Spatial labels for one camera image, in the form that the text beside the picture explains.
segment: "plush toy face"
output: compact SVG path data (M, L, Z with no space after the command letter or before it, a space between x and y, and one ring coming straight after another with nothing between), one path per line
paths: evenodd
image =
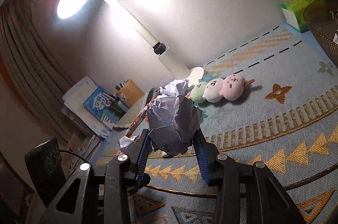
M206 86L207 82L199 82L196 86L194 86L190 93L190 99L196 103L203 103L205 101L203 93Z
M239 74L231 74L224 79L220 95L229 101L237 100L244 91L245 79Z
M220 91L223 86L223 79L222 78L216 78L211 80L208 84L206 89L204 90L203 98L207 99L210 103L216 103L220 101L223 96L220 95Z

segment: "silver bolt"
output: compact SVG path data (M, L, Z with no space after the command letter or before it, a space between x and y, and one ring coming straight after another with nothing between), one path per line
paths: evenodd
M226 160L228 157L224 153L220 153L217 155L217 159L219 160Z
M262 161L258 161L258 162L256 162L256 167L257 168L264 168L265 164Z
M80 166L80 170L82 170L82 171L86 171L86 170L88 170L90 168L90 165L88 164L88 163L83 163L83 164L81 164L81 166Z
M119 161L125 161L128 159L128 155L126 154L120 154L118 157L117 157L117 160Z

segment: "black cable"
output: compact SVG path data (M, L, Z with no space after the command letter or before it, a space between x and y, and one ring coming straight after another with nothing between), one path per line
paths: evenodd
M83 160L84 162L90 164L87 160L85 160L82 156L79 156L78 154L71 152L71 151L67 151L67 150L60 150L61 153L70 153L72 155L75 155L76 157L80 158L81 160Z

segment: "white wall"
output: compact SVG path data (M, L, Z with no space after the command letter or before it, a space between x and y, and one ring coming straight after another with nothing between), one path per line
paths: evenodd
M25 154L52 138L20 104L0 74L0 151L16 173L32 188Z
M144 0L119 1L189 68L284 22L277 0L166 0L164 7L152 7ZM147 91L172 79L150 46L133 29L116 21L116 14L102 0L89 0L63 21L55 14L57 3L38 0L33 21L74 80L89 75L114 91L116 84L131 78Z

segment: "striped curtain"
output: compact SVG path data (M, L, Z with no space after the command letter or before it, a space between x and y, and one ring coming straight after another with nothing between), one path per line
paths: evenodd
M74 83L23 13L23 1L0 9L1 58L24 103L46 132L67 144L76 128L63 115L62 96Z

